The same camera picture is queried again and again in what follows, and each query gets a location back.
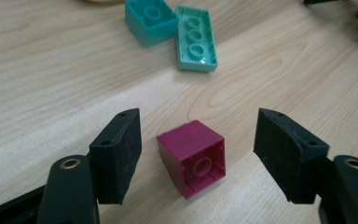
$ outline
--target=wooden table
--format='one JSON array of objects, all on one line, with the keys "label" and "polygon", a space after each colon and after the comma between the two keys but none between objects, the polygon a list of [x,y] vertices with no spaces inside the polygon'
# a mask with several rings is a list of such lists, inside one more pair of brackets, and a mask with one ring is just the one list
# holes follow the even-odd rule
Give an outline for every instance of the wooden table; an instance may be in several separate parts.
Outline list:
[{"label": "wooden table", "polygon": [[[319,199],[288,203],[253,153],[257,110],[296,120],[330,159],[358,157],[358,2],[167,2],[210,10],[215,72],[179,71],[174,39],[144,49],[123,5],[0,1],[0,204],[139,107],[143,153],[124,204],[100,206],[102,223],[319,223]],[[193,119],[225,136],[227,176],[185,200],[156,136]]]}]

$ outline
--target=lego brick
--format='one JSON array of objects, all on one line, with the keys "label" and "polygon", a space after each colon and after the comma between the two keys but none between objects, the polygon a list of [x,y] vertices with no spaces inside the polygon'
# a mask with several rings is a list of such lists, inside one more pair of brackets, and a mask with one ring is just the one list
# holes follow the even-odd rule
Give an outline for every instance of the lego brick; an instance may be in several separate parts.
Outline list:
[{"label": "lego brick", "polygon": [[158,136],[160,156],[186,198],[226,175],[225,139],[198,120]]},{"label": "lego brick", "polygon": [[176,51],[179,69],[212,72],[218,65],[209,11],[178,6]]},{"label": "lego brick", "polygon": [[164,0],[128,0],[125,18],[144,47],[174,37],[179,21]]}]

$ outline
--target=pink lego brick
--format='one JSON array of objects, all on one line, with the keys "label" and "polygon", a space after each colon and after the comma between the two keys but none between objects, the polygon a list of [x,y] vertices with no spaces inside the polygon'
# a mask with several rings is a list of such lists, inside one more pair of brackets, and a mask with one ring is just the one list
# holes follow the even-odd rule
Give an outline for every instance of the pink lego brick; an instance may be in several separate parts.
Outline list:
[{"label": "pink lego brick", "polygon": [[226,175],[225,138],[198,120],[157,139],[165,167],[186,199]]}]

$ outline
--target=table surface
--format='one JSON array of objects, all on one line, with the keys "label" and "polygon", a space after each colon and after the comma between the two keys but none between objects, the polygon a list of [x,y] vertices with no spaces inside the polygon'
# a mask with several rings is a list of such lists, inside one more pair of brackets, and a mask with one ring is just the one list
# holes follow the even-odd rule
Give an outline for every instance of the table surface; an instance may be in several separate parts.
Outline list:
[{"label": "table surface", "polygon": [[[254,154],[257,110],[306,127],[330,159],[358,157],[358,2],[167,2],[210,10],[215,72],[178,70],[174,39],[143,48],[124,5],[0,1],[0,204],[139,107],[142,156],[124,204],[100,206],[102,223],[319,223],[320,199],[288,203]],[[185,200],[156,136],[193,119],[225,137],[227,176]]]}]

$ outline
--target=teal lego brick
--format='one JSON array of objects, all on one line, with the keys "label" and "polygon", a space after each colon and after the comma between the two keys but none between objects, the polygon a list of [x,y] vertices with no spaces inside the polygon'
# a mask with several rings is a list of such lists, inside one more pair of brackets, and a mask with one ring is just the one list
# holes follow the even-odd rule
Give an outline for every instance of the teal lego brick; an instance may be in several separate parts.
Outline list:
[{"label": "teal lego brick", "polygon": [[209,11],[178,6],[176,51],[179,69],[212,72],[219,64]]},{"label": "teal lego brick", "polygon": [[174,37],[179,22],[164,0],[128,0],[126,23],[144,47]]}]

